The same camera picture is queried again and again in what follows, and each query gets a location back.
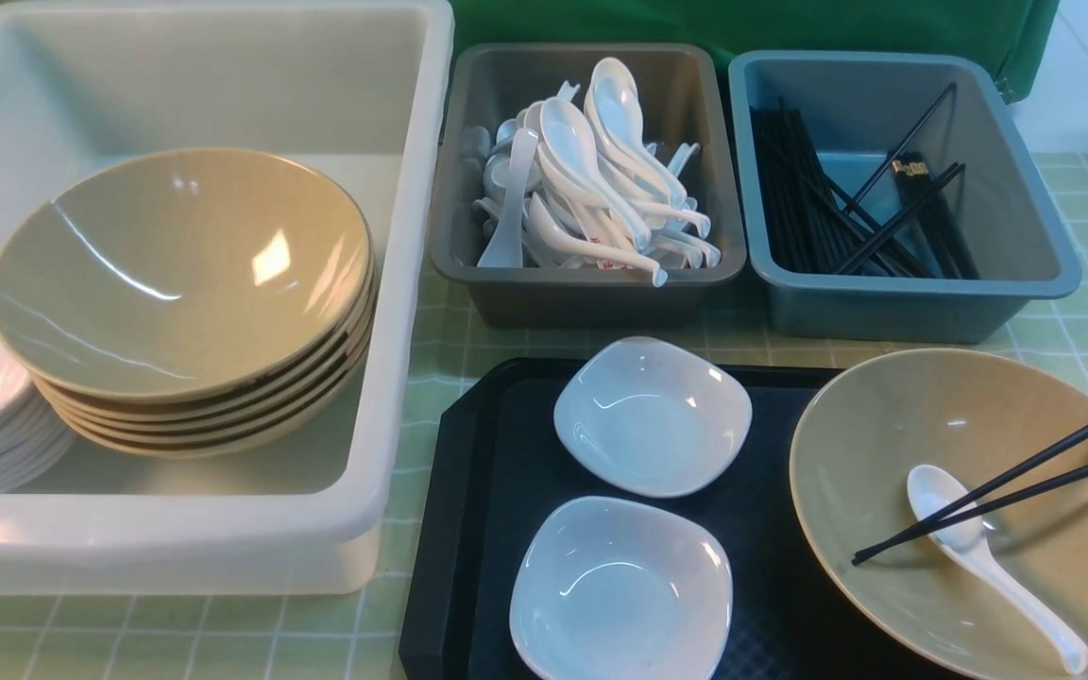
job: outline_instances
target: ceramic spoon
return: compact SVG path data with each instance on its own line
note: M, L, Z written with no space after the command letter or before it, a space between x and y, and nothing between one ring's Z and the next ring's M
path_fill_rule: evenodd
M610 81L622 83L623 86L632 91L632 96L640 98L640 94L635 89L635 77L632 75L632 70L627 67L623 61L617 60L616 57L604 57L595 64L595 69L591 72L591 82L593 83L602 77L608 77Z
M682 220L683 223L695 226L695 233L698 233L700 238L707 238L708 233L713 232L713 219L709 219L703 212L687 210L687 201L690 201L689 198L683 199L682 208L656 202L647 189L643 189L634 180L630 180L627 174L623 174L620 169L614 166L611 162L602 158L602 156L598 159L598 168L604 173L604 177L607 177L607 182L611 187L618 190L627 202L635 208L635 211L640 212L642 217L656 215L664 217L665 219Z
M547 211L547 207L544 206L540 194L532 194L531 203L528 206L527 212L531 217L531 227L535 230L541 240L547 244L549 248L562 254L610 260L623 263L623 265L641 269L648 272L654 288L660 288L665 285L666 271L662 269L660 263L657 263L656 260L648 259L644 255L634 254L630 250L620 250L610 246L591 244L589 240L569 236L561 228L561 225L556 224L556 220L553 220L553 215Z
M694 144L685 141L679 144L678 149L675 150L675 154L670 156L669 163L666 163L666 169L676 177L682 176L683 169L687 169L687 161L690 161L696 151L698 151L698 141Z
M616 189L607 184L598 171L598 149L591 124L574 104L556 97L541 106L541 132L547 150L557 160L561 172L569 174L574 184L592 190L602 198L602 206L611 211L620 224L629 230L632 245L643 250L652 237L651 230Z
M701 254L704 255L704 264L714 268L720 263L720 249L716 246L708 244L707 240L703 238L695 238L691 236L690 233L683 232L681 226L673 224L666 224L662 227L662 234L666 237L672 238L673 240L682 242L692 248L696 248Z
M947 470L935 468L932 465L920 465L911 469L910 477L905 481L905 491L910 494L910 506L918 520L931 516L951 500L967 494L963 483L951 477ZM960 508L960 511L975 507L977 504L967 504ZM1088 646L1061 620L1061 617L1001 568L989 549L981 518L976 517L936 531L929 539L949 556L951 561L988 583L1001 597L1005 597L1006 602L1018 608L1023 616L1030 619L1030 622L1052 642L1070 675L1079 676L1085 672L1085 667L1088 667Z
M608 246L614 246L621 250L635 250L635 246L629 240L627 236L627 230L618 227L616 224L610 223L610 228L604 228L602 221L593 219L591 211L585 210L586 202L599 203L598 199L591 198L591 194L586 189L579 188L573 181L570 180L560 168L557 166L556 161L553 160L552 154L548 153L547 147L541 146L539 152L536 152L536 160L540 160L541 172L547 177L547 194L549 198L554 199L554 203L560 203L565 206L565 212L573 219L573 225L577 227L576 232L581 233L585 236L586 240L591 244L605 244ZM561 223L565 224L565 219L561 217Z
M541 173L548 178L548 196L556 198L558 202L566 206L566 211L570 215L573 215L579 232L582 232L588 240L593 242L593 244L607 244L623 250L642 250L638 246L639 235L631 232L629 223L626 221L613 220L608 223L609 228L604 228L604 224L601 221L585 217L589 214L589 211L585 210L588 206L602 208L608 205L607 201L605 201L601 194L584 188L569 173L565 172L560 161L554 158L553 151L548 149L547 144L541 144L535 159L540 161ZM644 223L643 219L640 220L640 226L646 228L646 236L652 239L653 234L647 231L648 226Z
M523 267L523 198L539 143L540 137L530 129L515 133L510 145L510 171L506 176L506 199L490 245L484 247L481 259L475 263L479 268Z
M683 183L644 147L644 113L633 91L623 83L604 77L591 84L588 97L592 98L598 122L607 131L611 145L647 169L642 180L660 190L670 206L682 206L687 198Z

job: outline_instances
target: utensil bin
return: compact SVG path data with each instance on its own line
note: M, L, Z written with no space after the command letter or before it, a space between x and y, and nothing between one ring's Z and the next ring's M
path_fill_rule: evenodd
M782 100L799 109L826 172L854 193L952 82L955 95L907 150L923 152L932 171L966 164L942 195L976 259L980 281L813 275L778 267L763 211L751 107L775 108ZM1066 297L1080 283L1076 251L1039 171L989 76L970 61L750 52L729 65L729 89L747 243L753 268L769 290L775 331L858 341L979 343L1028 301Z
M659 143L659 158L678 144L700 151L683 172L683 185L713 220L708 240L720 249L719 265L670 270L660 288L642 271L595 269L480 269L483 219L471 203L483 197L483 163L467 152L472 128L495 131L561 83L582 85L604 57L623 61L640 87L644 138ZM441 275L465 285L475 309L492 326L659 326L694 318L713 285L729 283L746 263L746 238L733 180L728 129L707 52L690 45L517 44L479 45L456 64L444 147L431 208L431 260Z

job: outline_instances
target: green backdrop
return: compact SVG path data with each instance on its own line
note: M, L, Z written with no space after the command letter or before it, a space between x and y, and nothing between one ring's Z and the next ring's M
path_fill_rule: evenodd
M1006 100L1031 89L1059 0L453 0L456 52L479 42L691 42L721 69L762 48L942 52Z

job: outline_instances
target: green checkered tablecloth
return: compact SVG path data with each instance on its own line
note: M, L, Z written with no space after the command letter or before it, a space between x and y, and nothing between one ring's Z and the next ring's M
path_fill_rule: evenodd
M979 348L1088 392L1088 154L1037 160L1083 256L1085 283L1065 300L1028 306ZM718 289L698 322L679 331L496 331L472 311L465 289L426 268L380 573L368 589L345 597L0 597L0 679L401 677L397 630L442 410L498 362L588 357L628 334L660 336L731 364L841 368L906 347L778 336L764 316L762 292L743 280Z

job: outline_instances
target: chopstick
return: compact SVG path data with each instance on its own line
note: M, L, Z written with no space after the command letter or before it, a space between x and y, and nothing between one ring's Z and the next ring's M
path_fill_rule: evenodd
M880 177L885 176L886 172L889 172L889 164L892 160L898 158L898 156L905 150L905 147L910 146L912 138L914 138L916 134L920 133L920 128L925 127L929 118L931 118L935 114L935 111L938 111L938 108L941 107L942 100L947 99L949 95L954 94L954 91L955 82L953 81L949 83L949 86L942 89L938 99L935 99L935 102L929 104L929 108L923 113L923 118L919 118L918 122L910 128L910 132L904 135L901 143L899 143L893 150L889 151L889 153L883 158L883 162L880 163L880 166L876 168L876 172L873 172L871 176L867 177L867 182L863 183L863 187L855 191L855 196L851 198L851 203L848 203L846 206L845 214L848 217L852 211L858 210L858 202L863 200L863 197L867 196L868 190L871 190L873 186L876 186L876 182L879 182Z
M816 190L816 185L813 184L813 181L808 180L807 176L804 176L804 174L799 172L798 168L795 168L795 161L787 158L787 154L783 153L780 147L778 147L778 144L771 140L765 131L755 128L755 138L763 141L763 145L767 147L769 154L779 160L783 164L783 168L789 169L789 172L798 175L800 182L802 182L806 188L813 189L811 190L812 197L816 199L816 202L819 203L821 210L828 212L830 217L833 217L833 220L837 221L840 228L848 230L848 232L854 236L852 240L854 240L855 244L864 244L864 242L871 236L871 232L867 232L867 230L865 230L863 225L860 225L857 221L843 215L842 211L838 210L838 206L833 205L832 199L823 197L819 191ZM841 186L838 186L838 184L834 183L833 180L830 180L830 177L825 173L821 173L821 176L825 177L825 182L829 185L829 189L831 189L834 194L838 194L839 197L843 197L845 201L850 201L850 194L846 194ZM858 215L860 219L863 219L864 221L870 219L870 215L863 210L858 211ZM898 259L891 257L890 254L898 255L903 261L899 261ZM904 246L895 240L890 240L889 244L885 245L885 248L880 249L879 254L877 254L876 262L877 265L879 265L880 269L888 275L919 275L919 272L916 271L915 268L925 268L923 263L918 262L918 259L914 258L910 251L905 250ZM929 272L926 271L924 279L928 279L929 276Z
M967 494L960 496L953 500L953 503L938 509L938 511L935 511L931 516L925 517L922 521L915 522L915 524L899 531L894 534L894 536L881 541L874 546L864 547L863 551L855 553L854 558L852 558L850 562L855 565L855 567L858 567L858 565L864 564L864 561L867 561L868 559L874 558L874 556L888 551L889 547L899 546L901 543L911 541L912 539L925 536L925 534L937 531L940 529L940 527L937 526L937 522L942 520L942 518L950 516L951 512L957 511L957 509L963 508L967 504L975 503L975 500L980 498L980 496L989 494L990 491L997 490L998 487L1010 483L1015 477L1025 474L1030 469L1039 468L1039 466L1046 463L1046 461L1054 459L1055 456L1070 450L1070 448L1075 447L1076 444L1085 442L1085 440L1088 440L1088 423L1087 425L1080 426L1080 429L1076 430L1073 434L1070 434L1065 436L1065 438L1060 440L1058 443L1050 445L1050 447L1043 448L1040 453L1037 453L1034 456L1028 457L1025 461L1021 461L1018 465L1015 465L1014 468L1007 469L1005 472L998 474L998 477L990 479L989 482L981 483L981 485L977 486L975 490L968 491ZM1074 472L1079 472L1079 470L1087 468L1088 466L1085 466L1085 468L1076 469Z
M906 221L910 221L912 215L918 214L918 211L923 210L923 208L931 201L931 198L936 197L936 195L940 193L944 186L955 180L955 175L963 172L963 169L964 165L962 163L951 163L951 166L947 169L947 171L942 172L942 174L937 177L934 184L928 186L918 199L915 199L914 202L902 208L902 210L898 212L898 214L893 215L892 219L886 221L883 226L873 233L871 236L868 237L867 242L865 242L863 246L860 246L860 248L855 250L855 252L852 254L846 261L842 262L841 265L833 268L833 273L839 275L851 275L858 271L858 268L863 267L864 262L871 259L871 256L875 255L877 250L882 248L885 244L888 244L893 236L898 235L898 232L901 232L901 228L904 227Z
M1080 482L1086 478L1088 478L1088 465L1080 466L1078 469L1072 469L1070 472L1058 474L1050 479L1044 479L1043 482L1033 483L1033 485L1027 486L1026 490L1015 491L1013 494L989 500L988 504L980 504L975 508L966 509L966 511L953 514L953 516L948 517L947 519L938 520L931 526L923 527L918 531L914 531L914 533L910 534L910 537L906 537L899 543L893 543L893 546L899 546L901 543L907 543L910 541L927 536L930 533L936 533L936 531L960 524L962 521L967 521L973 518L984 516L984 514L989 514L1003 507L1022 503L1022 500L1034 498L1035 496L1039 496L1041 494L1047 494L1049 491L1056 491L1059 487L1067 486L1070 483Z

